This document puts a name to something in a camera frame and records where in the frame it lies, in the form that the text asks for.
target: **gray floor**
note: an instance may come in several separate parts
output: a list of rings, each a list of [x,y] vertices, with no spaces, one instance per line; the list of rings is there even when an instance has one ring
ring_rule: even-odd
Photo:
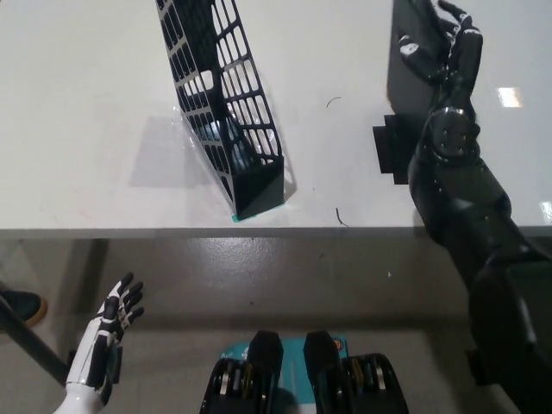
[[[144,280],[147,314],[124,337],[106,413],[198,412],[220,352],[261,328],[330,329],[352,354],[385,353],[411,413],[516,412],[474,386],[467,295],[424,238],[10,241],[0,263],[4,282],[48,298],[35,331],[63,355],[117,279]],[[2,412],[53,412],[63,390],[5,336],[0,353]]]

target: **white table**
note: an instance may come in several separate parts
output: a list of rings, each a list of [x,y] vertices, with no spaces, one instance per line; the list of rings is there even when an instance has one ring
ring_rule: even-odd
[[[3,0],[0,237],[371,235],[419,227],[408,188],[380,174],[372,136],[391,113],[392,1],[237,5],[284,144],[284,206],[232,221],[181,122],[154,0]],[[550,235],[552,3],[459,5],[486,42],[474,93],[484,159],[518,225]],[[501,94],[515,105],[514,93],[521,107],[503,106]],[[326,108],[334,97],[341,99]]]

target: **robotic arm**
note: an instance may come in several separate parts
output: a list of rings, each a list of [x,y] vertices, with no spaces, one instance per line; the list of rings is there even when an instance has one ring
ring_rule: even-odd
[[[552,412],[552,260],[511,220],[510,199],[480,157],[470,97],[481,32],[465,11],[439,6],[456,20],[440,19],[450,41],[445,61],[408,34],[398,40],[407,67],[438,88],[409,168],[412,199],[469,291],[474,376],[501,385],[522,412]]]
[[[118,381],[125,330],[144,313],[133,309],[140,302],[141,282],[130,287],[127,274],[110,292],[96,316],[88,323],[66,382],[66,399],[54,414],[96,414],[109,402]]]

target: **black shoe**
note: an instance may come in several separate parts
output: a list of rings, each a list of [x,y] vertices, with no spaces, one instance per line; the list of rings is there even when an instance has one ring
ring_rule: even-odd
[[[46,299],[36,293],[8,290],[0,291],[0,297],[29,328],[40,322],[48,310]]]

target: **black plastic organizer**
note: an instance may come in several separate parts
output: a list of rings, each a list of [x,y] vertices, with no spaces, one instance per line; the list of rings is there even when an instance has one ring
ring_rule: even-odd
[[[284,156],[234,0],[156,0],[180,108],[242,220],[284,203]]]

